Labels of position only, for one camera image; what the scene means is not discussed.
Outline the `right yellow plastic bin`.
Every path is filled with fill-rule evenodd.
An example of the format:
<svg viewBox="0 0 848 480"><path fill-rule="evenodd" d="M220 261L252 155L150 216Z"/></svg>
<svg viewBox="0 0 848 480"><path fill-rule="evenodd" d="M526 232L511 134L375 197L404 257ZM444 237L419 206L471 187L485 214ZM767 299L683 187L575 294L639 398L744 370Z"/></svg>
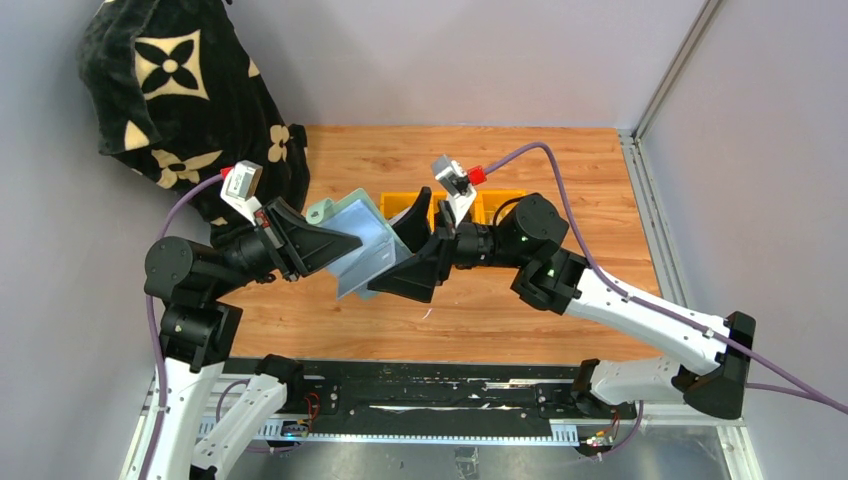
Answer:
<svg viewBox="0 0 848 480"><path fill-rule="evenodd" d="M471 207L471 220L480 224L491 224L496 211L508 200L527 194L525 190L478 190Z"/></svg>

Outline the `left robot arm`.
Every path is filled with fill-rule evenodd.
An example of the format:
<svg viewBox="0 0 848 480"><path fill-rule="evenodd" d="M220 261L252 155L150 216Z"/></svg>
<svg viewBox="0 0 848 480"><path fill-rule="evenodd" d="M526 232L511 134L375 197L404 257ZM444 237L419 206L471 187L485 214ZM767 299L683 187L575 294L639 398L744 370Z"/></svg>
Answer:
<svg viewBox="0 0 848 480"><path fill-rule="evenodd" d="M320 410L302 363L269 354L246 390L202 441L204 409L223 373L243 311L221 297L250 282L309 276L362 245L359 237L317 227L281 199L247 204L250 230L220 249L184 238L157 240L145 259L144 290L165 310L154 330L158 400L146 419L145 450L131 479L223 479L274 413Z"/></svg>

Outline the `green leather card holder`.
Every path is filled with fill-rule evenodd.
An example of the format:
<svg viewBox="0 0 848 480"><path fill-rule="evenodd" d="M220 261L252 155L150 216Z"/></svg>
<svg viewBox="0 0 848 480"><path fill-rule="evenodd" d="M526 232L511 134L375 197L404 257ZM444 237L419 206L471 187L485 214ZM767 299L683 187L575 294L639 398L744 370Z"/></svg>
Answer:
<svg viewBox="0 0 848 480"><path fill-rule="evenodd" d="M377 295L368 282L412 256L367 192L359 188L339 201L325 198L306 210L307 222L358 237L362 245L330 263L325 270L337 280L336 297Z"/></svg>

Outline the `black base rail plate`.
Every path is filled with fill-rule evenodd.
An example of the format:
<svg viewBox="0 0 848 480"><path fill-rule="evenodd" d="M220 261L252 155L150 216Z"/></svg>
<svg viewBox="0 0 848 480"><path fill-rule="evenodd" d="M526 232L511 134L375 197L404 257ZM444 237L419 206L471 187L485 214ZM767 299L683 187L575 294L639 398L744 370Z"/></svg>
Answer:
<svg viewBox="0 0 848 480"><path fill-rule="evenodd" d="M608 425L636 409L583 405L574 366L305 360L303 391L280 414L316 414L316 434L542 437L551 421Z"/></svg>

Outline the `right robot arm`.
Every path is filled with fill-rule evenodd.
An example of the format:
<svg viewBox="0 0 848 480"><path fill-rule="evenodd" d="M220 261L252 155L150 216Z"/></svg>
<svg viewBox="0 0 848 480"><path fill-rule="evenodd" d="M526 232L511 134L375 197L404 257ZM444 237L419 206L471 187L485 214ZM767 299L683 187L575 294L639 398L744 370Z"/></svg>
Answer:
<svg viewBox="0 0 848 480"><path fill-rule="evenodd" d="M511 288L530 307L611 327L659 351L654 359L580 364L573 403L586 412L645 401L684 404L724 420L740 418L755 320L700 313L639 290L563 246L568 223L539 194L519 198L495 223L456 220L441 202L428 222L422 190L396 222L413 254L368 287L428 303L453 269L511 268Z"/></svg>

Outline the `aluminium frame rail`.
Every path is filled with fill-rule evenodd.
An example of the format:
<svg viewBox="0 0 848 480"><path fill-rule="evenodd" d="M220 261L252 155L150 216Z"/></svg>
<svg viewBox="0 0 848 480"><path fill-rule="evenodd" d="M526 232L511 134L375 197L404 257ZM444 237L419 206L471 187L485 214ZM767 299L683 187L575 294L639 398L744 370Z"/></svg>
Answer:
<svg viewBox="0 0 848 480"><path fill-rule="evenodd" d="M648 158L646 140L723 7L722 0L701 3L635 126L617 131L660 293L681 305L687 303L686 285L678 268L677 252Z"/></svg>

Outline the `left yellow plastic bin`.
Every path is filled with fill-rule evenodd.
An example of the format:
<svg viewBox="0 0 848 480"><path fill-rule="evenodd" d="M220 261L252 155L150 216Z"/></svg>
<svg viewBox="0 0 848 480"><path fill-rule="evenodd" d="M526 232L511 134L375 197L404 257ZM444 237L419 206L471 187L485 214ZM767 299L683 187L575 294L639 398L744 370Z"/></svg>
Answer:
<svg viewBox="0 0 848 480"><path fill-rule="evenodd" d="M419 196L418 192L382 192L379 208L387 221L402 216Z"/></svg>

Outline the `black floral patterned blanket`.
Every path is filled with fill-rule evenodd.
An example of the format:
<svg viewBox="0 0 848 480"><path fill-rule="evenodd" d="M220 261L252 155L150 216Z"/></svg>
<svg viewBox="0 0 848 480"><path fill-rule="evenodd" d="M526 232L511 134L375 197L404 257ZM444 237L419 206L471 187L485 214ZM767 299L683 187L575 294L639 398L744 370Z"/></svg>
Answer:
<svg viewBox="0 0 848 480"><path fill-rule="evenodd" d="M207 180L260 166L261 202L301 210L310 184L305 129L286 122L221 1L105 1L76 53L98 122L98 150L163 190L196 191L216 229L243 218Z"/></svg>

